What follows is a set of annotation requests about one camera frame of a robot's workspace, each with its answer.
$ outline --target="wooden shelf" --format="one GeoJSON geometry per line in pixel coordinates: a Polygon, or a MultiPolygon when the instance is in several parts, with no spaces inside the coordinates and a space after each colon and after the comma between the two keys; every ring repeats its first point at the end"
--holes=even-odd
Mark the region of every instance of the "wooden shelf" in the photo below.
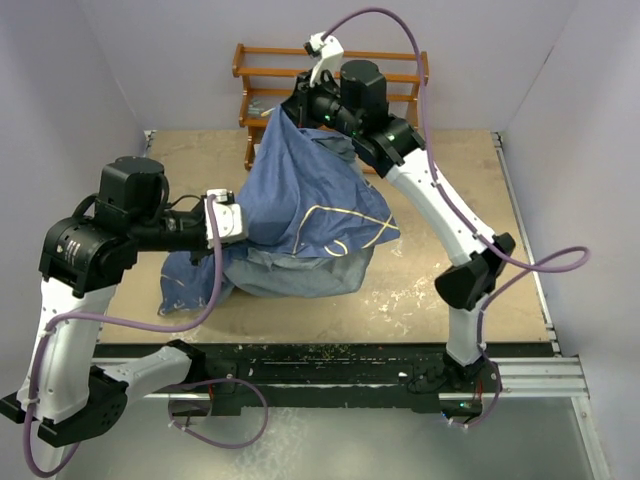
{"type": "MultiPolygon", "coordinates": [[[[254,145],[260,143],[262,135],[269,118],[261,118],[249,115],[249,104],[252,100],[259,96],[266,97],[282,97],[286,99],[291,95],[290,88],[254,88],[251,85],[251,77],[270,77],[270,78],[295,78],[299,73],[304,72],[303,69],[295,68],[273,68],[273,67],[251,67],[245,65],[247,55],[289,55],[306,57],[307,52],[303,48],[276,48],[276,47],[247,47],[239,43],[233,56],[232,72],[234,77],[242,79],[242,103],[240,105],[240,113],[238,115],[238,124],[247,128],[247,149],[245,154],[244,165],[247,170],[253,165],[255,157],[254,145]]],[[[412,53],[389,53],[389,52],[363,52],[363,51],[345,51],[344,58],[364,58],[369,60],[400,60],[415,62],[415,56],[412,53]]],[[[410,94],[389,94],[387,99],[390,103],[406,103],[406,119],[414,126],[418,126],[418,90],[420,81],[426,84],[429,80],[429,62],[427,53],[420,53],[420,60],[424,66],[424,78],[420,76],[402,74],[402,73],[383,73],[387,81],[390,83],[399,83],[411,85],[410,94]]],[[[335,72],[334,77],[339,79],[340,72],[335,72]]],[[[363,169],[366,173],[375,173],[371,168],[363,169]]]]}

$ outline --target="purple cable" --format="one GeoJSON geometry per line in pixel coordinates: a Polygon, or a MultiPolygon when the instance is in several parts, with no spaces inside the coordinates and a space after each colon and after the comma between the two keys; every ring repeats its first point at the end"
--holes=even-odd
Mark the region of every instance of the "purple cable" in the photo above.
{"type": "Polygon", "coordinates": [[[169,405],[168,412],[169,412],[169,420],[171,420],[171,424],[175,425],[180,430],[191,435],[192,437],[197,438],[198,440],[201,440],[208,445],[211,445],[212,447],[225,448],[227,450],[238,450],[240,448],[245,448],[245,447],[248,447],[249,445],[253,445],[260,439],[260,437],[262,437],[262,434],[267,429],[267,423],[269,423],[269,406],[267,405],[267,400],[264,398],[264,395],[262,395],[262,392],[258,390],[258,388],[255,385],[252,385],[246,380],[241,380],[239,378],[216,378],[212,380],[205,380],[203,382],[183,383],[180,385],[173,385],[173,386],[184,387],[184,388],[195,388],[195,387],[202,387],[204,385],[214,385],[216,383],[238,383],[240,385],[244,385],[245,387],[251,389],[258,396],[258,398],[260,399],[260,403],[262,403],[262,406],[264,408],[264,421],[262,422],[262,426],[260,427],[260,430],[255,435],[255,437],[253,437],[251,440],[247,440],[244,443],[230,444],[230,443],[216,442],[215,440],[211,440],[210,438],[204,437],[199,433],[196,433],[193,430],[190,430],[189,428],[187,428],[186,425],[183,425],[182,423],[178,423],[175,417],[173,416],[173,413],[171,413],[171,405],[169,405]]]}
{"type": "MultiPolygon", "coordinates": [[[[211,219],[211,231],[213,232],[213,252],[215,258],[215,271],[214,271],[214,280],[213,280],[213,291],[211,293],[211,298],[209,299],[209,303],[207,303],[206,308],[203,312],[191,323],[187,323],[186,325],[176,325],[176,326],[162,326],[162,325],[149,325],[147,323],[142,322],[134,322],[132,320],[125,320],[123,318],[115,318],[115,317],[107,317],[105,315],[100,315],[97,313],[86,313],[86,312],[66,312],[56,315],[51,320],[47,322],[44,327],[44,330],[47,332],[53,332],[56,325],[65,320],[91,320],[94,322],[102,322],[102,323],[110,323],[112,325],[119,325],[121,327],[128,328],[137,328],[139,330],[146,330],[149,332],[160,332],[160,333],[179,333],[186,332],[191,330],[198,325],[202,324],[207,317],[213,311],[213,308],[216,304],[218,296],[220,295],[220,290],[222,288],[222,244],[220,242],[220,234],[218,232],[217,223],[216,223],[216,215],[213,209],[213,202],[215,200],[215,195],[209,195],[206,199],[206,209],[211,219]]],[[[40,371],[42,369],[42,361],[44,359],[44,354],[47,349],[47,344],[49,343],[49,335],[43,336],[38,342],[38,346],[36,347],[36,353],[33,357],[33,365],[31,367],[31,378],[29,381],[29,398],[36,399],[38,395],[38,381],[40,380],[40,371]]],[[[53,475],[57,474],[62,470],[71,460],[71,457],[78,449],[79,444],[75,444],[69,454],[60,462],[55,469],[45,472],[38,467],[33,458],[33,450],[31,447],[31,426],[34,420],[36,405],[34,403],[30,404],[27,407],[25,422],[24,422],[24,430],[22,435],[22,446],[24,450],[25,460],[27,462],[27,466],[29,470],[39,478],[49,478],[53,475]]]]}
{"type": "Polygon", "coordinates": [[[334,25],[332,25],[327,31],[325,31],[325,33],[322,35],[322,40],[324,40],[325,38],[327,38],[329,35],[331,35],[338,27],[340,27],[341,25],[343,25],[344,23],[348,22],[349,20],[351,20],[354,17],[358,17],[360,15],[363,15],[365,13],[381,13],[383,15],[386,15],[388,17],[391,17],[392,19],[394,19],[399,25],[400,27],[402,27],[402,30],[404,30],[404,32],[407,34],[407,37],[409,38],[409,42],[411,42],[411,47],[413,48],[413,53],[416,56],[416,63],[418,64],[418,78],[420,79],[420,83],[419,83],[419,88],[420,88],[420,123],[422,124],[422,129],[424,131],[424,139],[425,139],[425,143],[427,146],[427,162],[429,164],[429,170],[431,171],[431,176],[434,180],[434,184],[436,186],[436,188],[438,189],[438,192],[440,193],[440,196],[442,197],[442,199],[444,200],[444,202],[447,204],[447,206],[451,209],[451,211],[460,219],[460,221],[462,223],[464,223],[464,225],[471,231],[471,233],[473,235],[476,235],[478,237],[478,239],[484,243],[487,248],[489,250],[491,250],[494,254],[496,254],[496,256],[498,256],[500,259],[504,260],[507,263],[510,263],[512,265],[515,265],[516,267],[520,267],[520,268],[524,268],[526,270],[531,270],[534,272],[540,272],[540,273],[564,273],[564,272],[570,272],[572,270],[575,270],[576,268],[581,267],[582,265],[584,265],[585,263],[587,263],[587,261],[589,260],[590,256],[591,256],[591,252],[589,251],[589,249],[587,247],[570,247],[564,250],[560,250],[559,254],[561,255],[565,255],[567,253],[571,253],[571,252],[581,252],[582,256],[576,260],[573,263],[570,263],[568,265],[561,265],[559,267],[543,267],[539,262],[538,263],[533,263],[533,264],[529,264],[529,263],[524,263],[524,262],[520,262],[519,260],[516,260],[512,257],[510,257],[509,255],[506,255],[502,250],[500,250],[498,247],[496,247],[493,242],[491,241],[491,239],[487,239],[485,237],[483,237],[482,235],[478,234],[478,229],[475,227],[475,225],[473,225],[473,223],[464,216],[464,213],[462,213],[460,211],[460,209],[458,209],[458,207],[456,207],[456,205],[453,203],[453,201],[451,200],[451,198],[449,198],[449,195],[447,195],[447,192],[444,190],[444,187],[437,181],[438,180],[438,170],[436,168],[436,163],[433,157],[433,149],[432,149],[432,142],[431,142],[431,135],[429,132],[429,125],[427,123],[427,89],[424,85],[424,82],[422,81],[422,79],[424,78],[424,65],[422,64],[422,61],[420,59],[420,49],[418,48],[418,43],[416,42],[415,37],[413,36],[413,33],[411,33],[411,30],[409,29],[409,26],[404,22],[404,20],[402,20],[398,15],[396,15],[395,13],[393,13],[390,10],[387,10],[386,8],[379,8],[379,7],[368,7],[368,8],[363,8],[362,10],[357,10],[349,15],[347,15],[346,17],[344,17],[342,20],[339,20],[337,23],[335,23],[334,25]]]}
{"type": "Polygon", "coordinates": [[[486,247],[489,250],[491,250],[494,254],[496,254],[496,256],[498,256],[503,261],[523,269],[515,277],[513,277],[511,280],[507,281],[504,285],[502,285],[500,288],[498,288],[496,291],[494,291],[485,300],[485,302],[482,304],[482,306],[480,308],[480,312],[478,314],[478,337],[477,337],[478,348],[480,349],[480,353],[482,354],[482,357],[484,358],[484,360],[486,362],[489,363],[489,365],[491,365],[491,368],[493,369],[493,371],[494,371],[494,373],[496,375],[496,392],[495,392],[495,395],[493,397],[493,400],[491,401],[491,403],[489,404],[489,406],[487,407],[485,412],[479,418],[477,418],[472,423],[466,424],[466,425],[460,424],[460,423],[457,423],[457,422],[454,423],[454,424],[455,425],[459,425],[459,426],[464,426],[464,427],[471,427],[471,426],[479,425],[480,423],[482,423],[491,414],[491,412],[496,407],[496,404],[498,402],[498,398],[500,397],[500,391],[502,390],[502,378],[500,376],[500,370],[498,369],[497,365],[489,359],[488,355],[486,354],[486,352],[484,350],[483,344],[482,344],[482,326],[483,326],[483,323],[484,323],[485,310],[487,309],[487,307],[489,307],[489,305],[500,294],[502,294],[505,290],[507,290],[514,283],[516,283],[518,280],[520,280],[521,278],[526,276],[528,273],[531,273],[531,272],[540,272],[540,273],[564,273],[564,272],[570,272],[572,270],[575,270],[576,268],[581,267],[585,263],[587,263],[587,261],[591,257],[591,251],[587,247],[584,247],[584,246],[568,247],[568,248],[564,248],[562,250],[559,250],[559,251],[557,251],[555,253],[552,253],[551,255],[543,258],[542,260],[540,260],[538,262],[535,262],[533,264],[528,264],[528,263],[520,262],[520,261],[510,257],[509,255],[506,255],[498,247],[496,247],[490,239],[487,239],[487,238],[483,237],[482,235],[478,234],[478,229],[475,227],[475,225],[473,225],[473,223],[467,217],[465,217],[465,215],[460,211],[460,209],[458,209],[458,207],[456,207],[456,205],[453,203],[453,201],[451,200],[449,195],[447,195],[447,192],[444,190],[442,185],[437,181],[438,180],[438,169],[436,168],[436,163],[435,163],[434,156],[433,156],[431,135],[430,135],[430,131],[429,131],[429,125],[427,123],[427,88],[425,87],[424,82],[422,81],[422,79],[424,78],[424,75],[425,75],[424,65],[422,64],[422,61],[420,59],[420,49],[418,48],[418,43],[417,43],[413,33],[409,29],[409,26],[398,15],[396,15],[395,13],[393,13],[390,10],[387,10],[386,8],[368,7],[368,8],[363,8],[361,10],[357,10],[357,11],[347,15],[346,17],[344,17],[343,19],[339,20],[334,25],[329,27],[329,29],[326,30],[325,33],[322,35],[322,40],[326,39],[336,29],[338,29],[340,26],[342,26],[343,24],[345,24],[346,22],[348,22],[352,18],[358,17],[358,16],[363,15],[365,13],[381,13],[383,15],[391,17],[393,20],[395,20],[398,23],[398,25],[400,25],[402,30],[404,30],[404,32],[407,34],[407,37],[409,38],[409,42],[411,43],[411,47],[413,48],[413,53],[416,56],[416,63],[418,64],[418,78],[420,79],[420,83],[419,83],[419,89],[420,89],[420,95],[419,95],[419,97],[420,97],[420,109],[419,110],[420,110],[420,112],[419,112],[419,114],[420,114],[420,123],[422,124],[422,129],[423,129],[423,132],[424,132],[424,139],[425,139],[425,143],[426,143],[427,162],[428,162],[428,165],[429,165],[429,170],[431,171],[431,176],[432,176],[432,178],[434,180],[434,184],[435,184],[438,192],[440,193],[440,196],[442,197],[444,202],[447,204],[447,206],[451,209],[451,211],[460,219],[460,221],[471,231],[471,233],[473,235],[475,235],[483,244],[485,244],[486,247]],[[558,267],[544,267],[544,264],[546,264],[547,262],[549,262],[549,261],[551,261],[551,260],[553,260],[555,258],[562,257],[562,256],[568,255],[570,253],[575,253],[575,252],[582,253],[582,255],[580,256],[580,258],[578,260],[576,260],[573,263],[570,263],[568,265],[561,265],[561,266],[558,266],[558,267]]]}

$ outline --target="purple hose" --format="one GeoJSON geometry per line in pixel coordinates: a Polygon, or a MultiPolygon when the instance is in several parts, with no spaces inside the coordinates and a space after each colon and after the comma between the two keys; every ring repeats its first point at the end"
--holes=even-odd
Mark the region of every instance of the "purple hose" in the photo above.
{"type": "Polygon", "coordinates": [[[264,398],[264,395],[262,395],[262,392],[258,390],[255,385],[252,385],[251,383],[245,380],[241,380],[239,378],[216,378],[213,380],[205,380],[203,382],[183,383],[183,384],[174,385],[174,386],[183,387],[183,388],[195,388],[195,387],[202,387],[204,385],[214,385],[216,383],[238,383],[240,385],[244,385],[245,387],[248,387],[258,396],[258,398],[260,399],[260,403],[262,403],[262,406],[264,407],[264,420],[262,422],[262,426],[260,427],[260,430],[258,430],[258,433],[255,435],[255,437],[253,437],[251,440],[248,440],[244,443],[229,444],[229,443],[216,442],[215,440],[211,440],[207,437],[200,435],[199,433],[194,432],[193,430],[190,430],[189,428],[186,427],[186,425],[178,423],[175,417],[173,416],[173,413],[171,413],[171,405],[169,405],[169,420],[171,420],[171,423],[176,427],[178,427],[183,432],[191,435],[194,438],[197,438],[198,440],[203,441],[208,445],[211,445],[212,447],[226,448],[228,450],[237,450],[240,448],[248,447],[249,445],[253,445],[260,439],[260,437],[262,437],[262,434],[267,429],[267,423],[269,423],[269,406],[267,405],[267,400],[264,398]]]}
{"type": "MultiPolygon", "coordinates": [[[[160,333],[179,333],[186,332],[191,330],[198,325],[202,324],[207,317],[213,311],[213,308],[216,304],[218,296],[220,295],[220,290],[222,288],[222,244],[220,242],[220,235],[218,233],[217,223],[216,223],[216,215],[213,209],[213,202],[215,200],[215,195],[209,195],[206,199],[206,209],[211,219],[211,231],[213,232],[213,252],[215,258],[215,272],[213,279],[213,291],[211,293],[211,298],[209,299],[209,303],[207,303],[207,307],[204,311],[191,323],[187,323],[186,325],[176,325],[176,326],[161,326],[161,325],[149,325],[142,322],[134,322],[132,320],[125,320],[123,318],[114,318],[107,317],[105,315],[100,315],[97,313],[86,313],[86,312],[66,312],[61,313],[53,317],[49,322],[47,322],[44,327],[45,331],[52,332],[56,325],[65,320],[91,320],[94,322],[102,322],[102,323],[110,323],[112,325],[119,325],[121,327],[128,328],[137,328],[139,330],[146,330],[149,332],[160,332],[160,333]]],[[[29,398],[35,399],[38,396],[38,382],[40,380],[40,370],[42,369],[42,361],[44,359],[44,354],[47,349],[47,344],[49,343],[50,336],[43,336],[38,342],[38,346],[36,347],[36,353],[33,357],[33,365],[31,367],[31,378],[29,381],[29,398]]],[[[45,472],[41,470],[38,465],[36,465],[35,459],[33,458],[33,451],[31,448],[31,425],[33,424],[35,413],[35,404],[31,404],[27,407],[26,418],[24,422],[24,431],[22,435],[22,444],[24,450],[25,460],[27,462],[27,466],[29,470],[39,478],[49,478],[62,470],[67,463],[71,460],[71,457],[78,449],[79,444],[75,444],[69,454],[62,460],[60,465],[55,469],[45,472]]]]}
{"type": "Polygon", "coordinates": [[[591,256],[591,252],[589,251],[589,249],[587,247],[582,247],[582,246],[571,247],[570,249],[565,249],[565,250],[561,250],[560,252],[558,252],[561,255],[565,255],[565,254],[571,253],[571,252],[581,252],[582,253],[582,256],[578,260],[576,260],[575,262],[570,263],[568,265],[560,265],[558,267],[543,267],[539,262],[538,263],[533,263],[533,264],[520,262],[519,260],[516,260],[516,259],[510,257],[509,255],[506,255],[504,252],[502,252],[502,250],[500,250],[498,247],[496,247],[493,244],[493,241],[491,239],[487,239],[487,238],[484,238],[482,235],[478,235],[478,229],[473,225],[473,223],[467,217],[464,216],[464,213],[462,213],[460,211],[460,209],[458,209],[458,207],[455,206],[455,204],[453,203],[451,198],[449,198],[449,195],[447,195],[447,192],[444,190],[444,187],[440,183],[437,182],[437,180],[438,180],[438,170],[436,168],[436,163],[435,163],[435,160],[434,160],[434,157],[433,157],[431,135],[430,135],[430,132],[429,132],[429,125],[427,123],[427,88],[425,87],[424,82],[422,81],[422,79],[424,78],[424,73],[425,73],[424,72],[424,65],[422,64],[422,61],[420,59],[420,49],[418,48],[418,43],[416,42],[416,39],[413,36],[413,33],[411,33],[411,30],[409,29],[408,25],[398,15],[396,15],[395,13],[393,13],[390,10],[387,10],[386,8],[368,7],[368,8],[363,8],[362,10],[357,10],[357,11],[351,13],[350,15],[347,15],[346,17],[344,17],[342,20],[338,21],[334,25],[332,25],[322,35],[322,39],[324,40],[325,38],[327,38],[338,27],[340,27],[341,25],[343,25],[347,21],[351,20],[354,17],[363,15],[365,13],[381,13],[383,15],[386,15],[388,17],[393,18],[398,23],[398,25],[400,25],[400,27],[402,27],[402,30],[404,30],[404,32],[407,34],[407,37],[409,38],[409,42],[411,42],[411,47],[413,48],[413,53],[416,56],[416,62],[418,64],[418,77],[420,79],[420,83],[419,83],[419,86],[420,86],[420,95],[419,95],[419,97],[420,97],[420,109],[419,109],[420,110],[420,112],[419,112],[420,113],[420,123],[422,124],[422,129],[424,131],[424,139],[425,139],[425,143],[426,143],[426,146],[427,146],[427,161],[428,161],[428,164],[429,164],[429,171],[431,172],[431,176],[432,176],[432,178],[434,180],[436,188],[438,189],[438,192],[440,193],[440,196],[442,196],[442,199],[449,206],[451,211],[460,219],[460,221],[462,223],[464,223],[464,225],[471,231],[472,234],[477,235],[478,239],[482,243],[484,243],[489,250],[491,250],[494,254],[496,254],[496,256],[498,256],[499,258],[501,258],[505,262],[510,263],[512,265],[515,265],[516,267],[524,268],[526,270],[530,270],[530,271],[533,271],[533,272],[564,273],[564,272],[570,272],[571,270],[575,270],[576,268],[579,268],[582,265],[584,265],[585,263],[587,263],[587,261],[589,260],[589,258],[591,256]]]}
{"type": "Polygon", "coordinates": [[[487,238],[483,237],[482,235],[478,234],[478,229],[475,227],[475,225],[473,225],[473,223],[467,217],[465,217],[465,215],[460,211],[460,209],[458,209],[458,207],[456,207],[456,205],[453,203],[453,201],[451,200],[449,195],[447,195],[447,192],[444,190],[442,185],[437,181],[438,180],[438,169],[436,168],[436,163],[435,163],[434,156],[433,156],[431,135],[430,135],[430,131],[429,131],[429,125],[428,125],[428,122],[427,122],[427,88],[425,87],[424,82],[422,81],[422,79],[424,78],[424,74],[425,74],[424,65],[422,64],[422,61],[420,59],[420,49],[418,48],[418,43],[416,42],[416,39],[413,36],[413,33],[411,33],[411,30],[409,29],[409,26],[398,15],[396,15],[395,13],[393,13],[390,10],[387,10],[386,8],[368,7],[368,8],[363,8],[361,10],[357,10],[357,11],[351,13],[350,15],[347,15],[343,19],[339,20],[337,23],[335,23],[328,30],[325,31],[325,33],[322,35],[322,39],[323,40],[326,39],[337,28],[339,28],[341,25],[343,25],[344,23],[348,22],[352,18],[360,16],[360,15],[365,14],[365,13],[381,13],[383,15],[391,17],[392,19],[394,19],[400,25],[400,27],[402,27],[404,32],[407,34],[407,37],[409,38],[409,42],[411,43],[411,47],[413,48],[413,53],[416,56],[416,63],[418,64],[418,78],[420,79],[420,83],[419,83],[420,95],[419,95],[419,97],[420,97],[420,107],[421,107],[419,109],[420,110],[419,114],[420,114],[420,123],[422,124],[422,129],[423,129],[423,132],[424,132],[424,139],[425,139],[425,143],[426,143],[427,162],[428,162],[428,165],[429,165],[429,171],[431,172],[431,176],[432,176],[432,178],[434,180],[434,184],[435,184],[436,188],[438,189],[438,192],[440,193],[440,196],[442,197],[444,202],[447,204],[447,206],[451,209],[451,211],[460,219],[460,221],[471,231],[471,233],[473,235],[476,235],[478,237],[478,239],[483,244],[485,244],[486,247],[489,250],[491,250],[494,254],[496,254],[496,256],[498,256],[503,261],[523,269],[520,273],[518,273],[518,275],[513,277],[511,280],[509,280],[504,285],[502,285],[500,288],[498,288],[495,292],[493,292],[485,300],[485,302],[482,304],[482,306],[480,308],[480,312],[478,314],[478,333],[477,333],[477,335],[478,335],[477,336],[478,348],[480,350],[480,353],[482,354],[482,357],[484,358],[484,360],[486,362],[489,363],[489,365],[491,365],[491,368],[493,369],[493,371],[494,371],[494,373],[496,375],[496,392],[495,392],[495,395],[494,395],[491,403],[489,404],[487,409],[484,411],[482,416],[477,418],[472,423],[469,423],[469,424],[466,424],[466,425],[458,423],[458,422],[454,423],[457,426],[464,426],[465,428],[466,427],[471,427],[471,426],[476,426],[476,425],[479,425],[480,423],[484,422],[484,420],[494,410],[494,408],[496,407],[496,404],[498,402],[498,398],[500,397],[500,391],[502,390],[502,379],[500,377],[500,370],[498,369],[497,365],[494,362],[492,362],[489,359],[489,357],[487,356],[487,354],[486,354],[486,352],[484,350],[483,342],[482,342],[482,327],[483,327],[484,316],[485,316],[485,311],[486,311],[487,307],[489,307],[489,305],[500,294],[502,294],[505,290],[507,290],[509,287],[511,287],[514,283],[516,283],[518,280],[523,278],[528,273],[531,273],[531,272],[540,272],[540,273],[564,273],[564,272],[570,272],[572,270],[575,270],[576,268],[581,267],[585,263],[587,263],[587,261],[591,257],[591,251],[587,247],[584,247],[584,246],[568,247],[568,248],[564,248],[562,250],[559,250],[559,251],[557,251],[555,253],[552,253],[551,255],[543,258],[542,260],[540,260],[538,262],[535,262],[533,264],[528,264],[528,263],[520,262],[520,261],[510,257],[509,255],[506,255],[504,252],[502,252],[500,249],[498,249],[498,247],[496,247],[493,244],[491,239],[487,239],[487,238]],[[544,264],[546,264],[547,262],[549,262],[549,261],[551,261],[551,260],[553,260],[555,258],[562,257],[562,256],[568,255],[570,253],[576,253],[576,252],[577,253],[582,253],[582,255],[580,256],[580,258],[578,260],[576,260],[573,263],[570,263],[570,264],[567,264],[567,265],[560,265],[558,267],[544,267],[544,264]]]}

